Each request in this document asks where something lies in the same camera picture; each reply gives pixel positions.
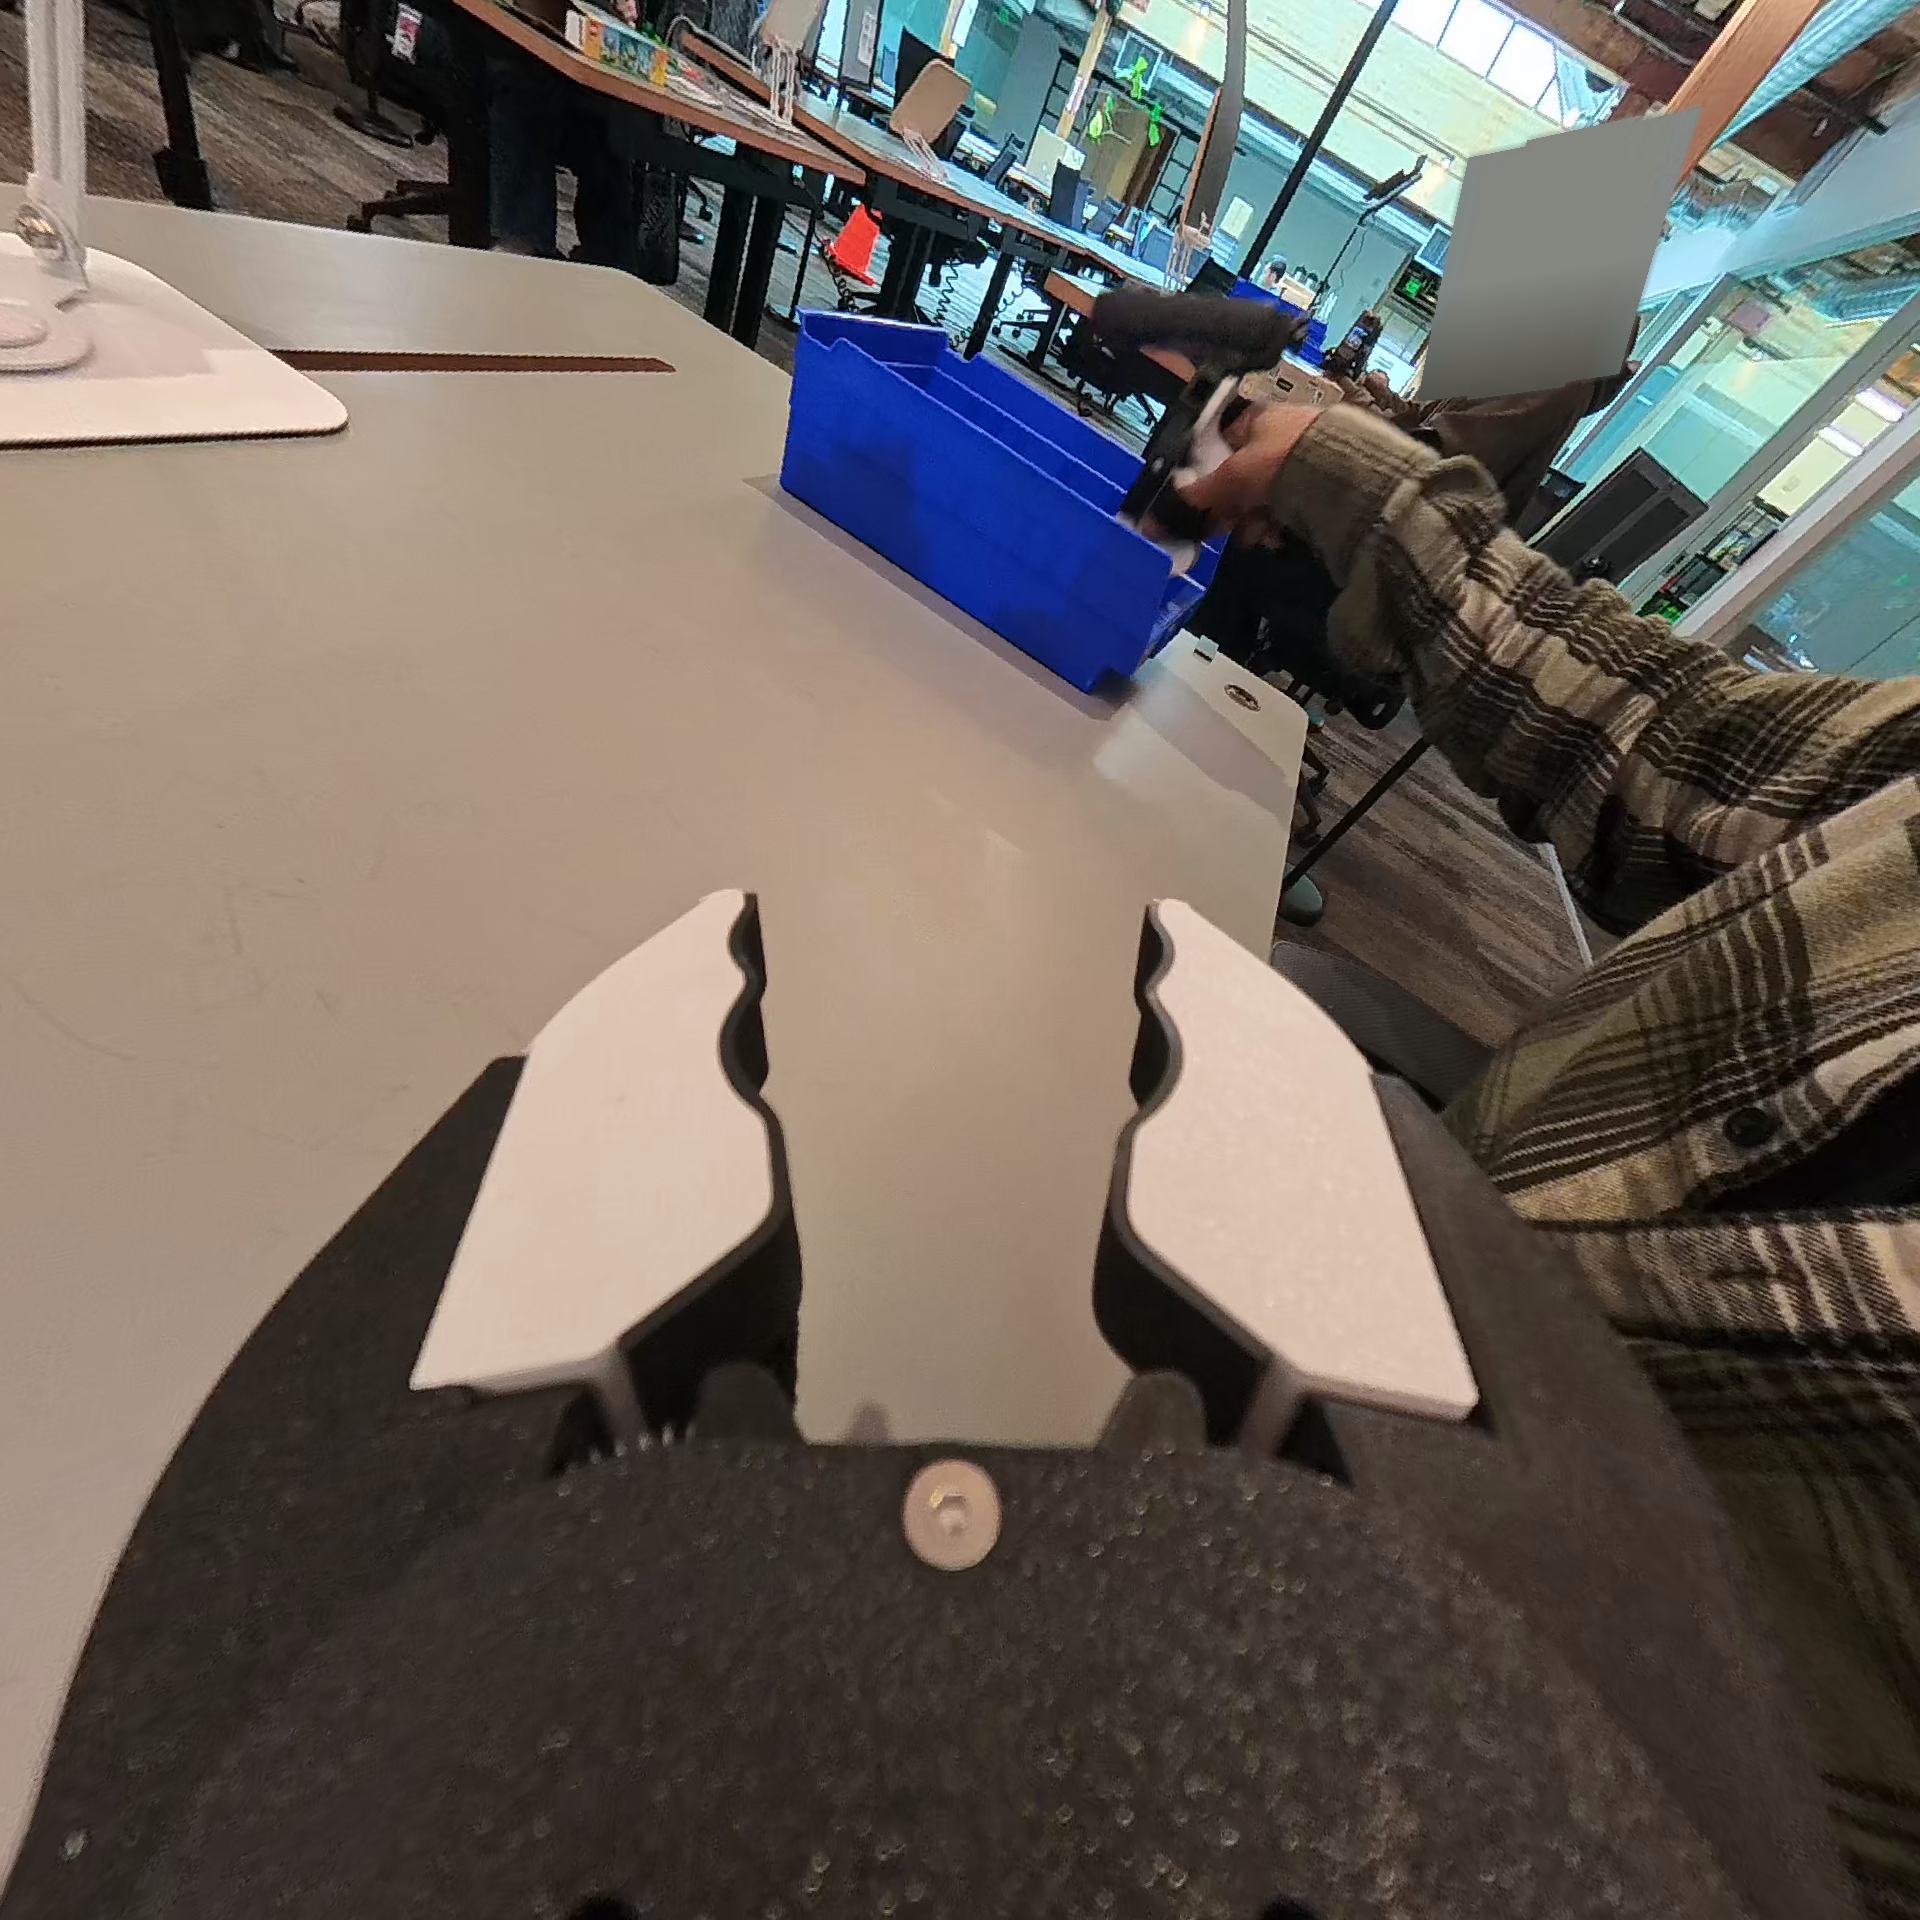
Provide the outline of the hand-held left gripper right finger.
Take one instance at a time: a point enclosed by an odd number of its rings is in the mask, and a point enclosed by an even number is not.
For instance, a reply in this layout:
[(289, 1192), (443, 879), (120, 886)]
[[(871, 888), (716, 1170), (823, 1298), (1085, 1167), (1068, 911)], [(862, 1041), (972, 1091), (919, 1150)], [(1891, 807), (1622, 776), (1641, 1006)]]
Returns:
[(1092, 1312), (1208, 1445), (1283, 1451), (1311, 1409), (1472, 1433), (1480, 1387), (1375, 1078), (1304, 991), (1184, 901), (1142, 911), (1133, 1099)]

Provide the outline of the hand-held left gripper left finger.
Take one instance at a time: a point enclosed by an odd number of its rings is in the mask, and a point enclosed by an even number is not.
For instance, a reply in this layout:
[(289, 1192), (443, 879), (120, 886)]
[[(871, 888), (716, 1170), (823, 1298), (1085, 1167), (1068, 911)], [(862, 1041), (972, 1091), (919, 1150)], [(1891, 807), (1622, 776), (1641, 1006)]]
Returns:
[(542, 1026), (414, 1393), (580, 1387), (617, 1443), (688, 1431), (732, 1366), (795, 1400), (799, 1227), (764, 994), (757, 894), (721, 890)]

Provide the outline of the white document stand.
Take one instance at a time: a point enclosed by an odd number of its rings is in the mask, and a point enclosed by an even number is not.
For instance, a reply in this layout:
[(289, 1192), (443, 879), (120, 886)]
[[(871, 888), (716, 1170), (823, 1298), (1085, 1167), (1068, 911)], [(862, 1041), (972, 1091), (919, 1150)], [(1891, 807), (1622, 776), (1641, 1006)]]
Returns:
[(81, 2), (23, 7), (31, 167), (1, 239), (1, 447), (318, 439), (345, 406), (137, 265), (85, 245)]

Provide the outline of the black office chair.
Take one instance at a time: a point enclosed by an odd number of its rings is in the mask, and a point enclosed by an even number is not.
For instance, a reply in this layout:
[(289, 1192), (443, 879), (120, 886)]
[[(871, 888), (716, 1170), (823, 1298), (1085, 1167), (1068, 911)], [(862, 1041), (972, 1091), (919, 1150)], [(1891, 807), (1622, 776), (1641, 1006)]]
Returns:
[(1480, 1078), (1492, 1051), (1395, 982), (1339, 952), (1275, 943), (1271, 967), (1355, 1045), (1437, 1114)]

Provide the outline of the black floor stand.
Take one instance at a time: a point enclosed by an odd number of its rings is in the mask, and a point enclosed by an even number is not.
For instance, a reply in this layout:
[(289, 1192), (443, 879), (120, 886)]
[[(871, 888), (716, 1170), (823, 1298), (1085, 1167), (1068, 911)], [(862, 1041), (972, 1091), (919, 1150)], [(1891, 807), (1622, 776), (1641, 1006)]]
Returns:
[(1345, 807), (1333, 825), (1310, 823), (1304, 853), (1292, 861), (1279, 888), (1279, 923), (1286, 928), (1311, 928), (1325, 914), (1325, 901), (1311, 881), (1316, 864), (1357, 827), (1375, 805), (1420, 765), (1429, 741), (1416, 739), (1396, 758), (1360, 799)]

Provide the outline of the blue plastic bin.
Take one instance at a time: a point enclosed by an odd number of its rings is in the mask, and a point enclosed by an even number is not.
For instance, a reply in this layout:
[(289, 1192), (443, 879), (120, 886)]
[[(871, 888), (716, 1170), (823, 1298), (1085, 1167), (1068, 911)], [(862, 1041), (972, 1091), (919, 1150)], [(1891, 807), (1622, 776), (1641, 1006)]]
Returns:
[(1142, 461), (940, 328), (799, 312), (780, 485), (1055, 679), (1127, 681), (1190, 617), (1188, 558), (1120, 519)]

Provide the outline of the brown background table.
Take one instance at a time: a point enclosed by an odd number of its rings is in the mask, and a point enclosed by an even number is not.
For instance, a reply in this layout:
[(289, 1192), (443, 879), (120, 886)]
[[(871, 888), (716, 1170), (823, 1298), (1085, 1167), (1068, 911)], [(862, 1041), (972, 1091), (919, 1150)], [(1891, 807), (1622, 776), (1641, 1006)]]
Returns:
[(991, 337), (1001, 290), (1017, 264), (1043, 274), (1064, 264), (1115, 282), (1159, 290), (1166, 282), (1115, 248), (984, 185), (948, 162), (919, 160), (895, 136), (845, 113), (795, 109), (780, 122), (764, 103), (764, 86), (721, 47), (688, 34), (688, 51), (665, 51), (665, 74), (651, 59), (632, 66), (607, 59), (614, 21), (585, 5), (544, 5), (539, 16), (515, 5), (437, 5), (447, 34), (459, 34), (477, 63), (515, 55), (537, 65), (572, 95), (614, 113), (622, 149), (651, 176), (716, 185), (718, 226), (709, 248), (704, 320), (755, 349), (774, 317), (771, 278), (788, 209), (817, 215), (831, 185), (880, 219), (885, 264), (871, 307), (887, 320), (912, 320), (936, 241), (982, 245), (991, 280), (964, 342), (968, 358)]

